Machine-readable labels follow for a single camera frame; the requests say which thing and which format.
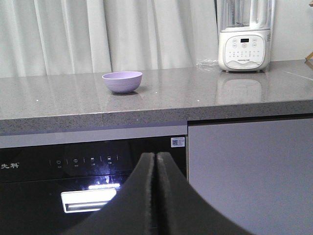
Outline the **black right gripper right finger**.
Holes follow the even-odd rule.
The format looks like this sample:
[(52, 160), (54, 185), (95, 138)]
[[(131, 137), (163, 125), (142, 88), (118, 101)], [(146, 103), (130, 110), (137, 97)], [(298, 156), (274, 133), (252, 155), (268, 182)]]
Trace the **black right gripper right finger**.
[(168, 152), (156, 155), (156, 199), (160, 235), (250, 234), (208, 204)]

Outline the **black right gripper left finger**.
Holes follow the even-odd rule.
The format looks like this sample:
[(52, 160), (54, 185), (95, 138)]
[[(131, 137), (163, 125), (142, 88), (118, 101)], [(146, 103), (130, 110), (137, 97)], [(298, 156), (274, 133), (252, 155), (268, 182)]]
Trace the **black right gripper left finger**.
[(121, 190), (65, 235), (150, 235), (155, 153), (143, 153)]

